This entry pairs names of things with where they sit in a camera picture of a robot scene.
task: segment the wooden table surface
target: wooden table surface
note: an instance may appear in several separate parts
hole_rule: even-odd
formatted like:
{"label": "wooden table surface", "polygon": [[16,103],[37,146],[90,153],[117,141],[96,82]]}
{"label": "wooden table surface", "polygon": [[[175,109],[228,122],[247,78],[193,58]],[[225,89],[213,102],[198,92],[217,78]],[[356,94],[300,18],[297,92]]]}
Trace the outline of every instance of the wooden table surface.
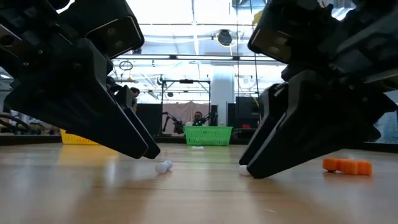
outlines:
{"label": "wooden table surface", "polygon": [[[322,159],[264,180],[241,177],[242,146],[161,144],[154,161],[101,146],[0,147],[0,223],[398,223],[398,154],[368,159],[373,177],[329,174]],[[159,161],[174,162],[157,175]]]}

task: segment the orange object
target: orange object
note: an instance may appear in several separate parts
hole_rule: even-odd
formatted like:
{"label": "orange object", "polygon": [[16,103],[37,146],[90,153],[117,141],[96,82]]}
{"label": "orange object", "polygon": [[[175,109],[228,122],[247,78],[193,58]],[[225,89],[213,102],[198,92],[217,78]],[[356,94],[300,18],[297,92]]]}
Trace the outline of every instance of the orange object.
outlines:
{"label": "orange object", "polygon": [[322,167],[328,172],[340,171],[349,175],[372,175],[372,164],[369,161],[327,158],[323,160]]}

